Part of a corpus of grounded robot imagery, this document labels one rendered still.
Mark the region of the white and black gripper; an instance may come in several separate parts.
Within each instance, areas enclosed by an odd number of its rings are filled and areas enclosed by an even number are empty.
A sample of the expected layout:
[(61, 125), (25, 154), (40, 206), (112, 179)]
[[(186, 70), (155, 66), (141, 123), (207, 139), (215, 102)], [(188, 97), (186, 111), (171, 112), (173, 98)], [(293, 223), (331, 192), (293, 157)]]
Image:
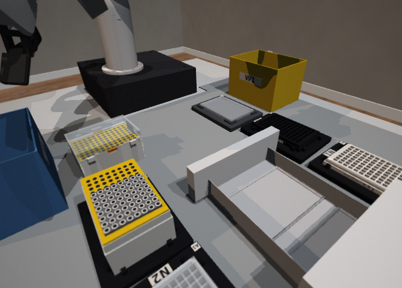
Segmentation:
[[(29, 84), (31, 57), (42, 40), (36, 27), (37, 4), (38, 0), (0, 0), (0, 34), (7, 51), (1, 56), (2, 84)], [(15, 45), (12, 36), (21, 41)]]

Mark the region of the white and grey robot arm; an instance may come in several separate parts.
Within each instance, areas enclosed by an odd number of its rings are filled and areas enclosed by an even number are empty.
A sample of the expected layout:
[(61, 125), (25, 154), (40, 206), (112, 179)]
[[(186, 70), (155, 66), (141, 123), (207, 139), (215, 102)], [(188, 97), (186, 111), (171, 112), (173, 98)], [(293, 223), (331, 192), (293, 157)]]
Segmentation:
[(129, 75), (143, 70), (138, 62), (128, 0), (77, 0), (89, 16), (96, 18), (109, 75)]

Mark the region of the yellow open-top bin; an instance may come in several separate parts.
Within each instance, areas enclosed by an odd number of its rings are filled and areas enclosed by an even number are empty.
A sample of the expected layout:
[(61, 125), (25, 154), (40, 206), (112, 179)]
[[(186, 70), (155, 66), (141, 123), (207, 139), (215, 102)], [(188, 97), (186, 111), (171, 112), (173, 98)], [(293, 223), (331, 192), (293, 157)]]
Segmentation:
[(229, 94), (268, 112), (298, 100), (307, 60), (263, 50), (230, 57)]

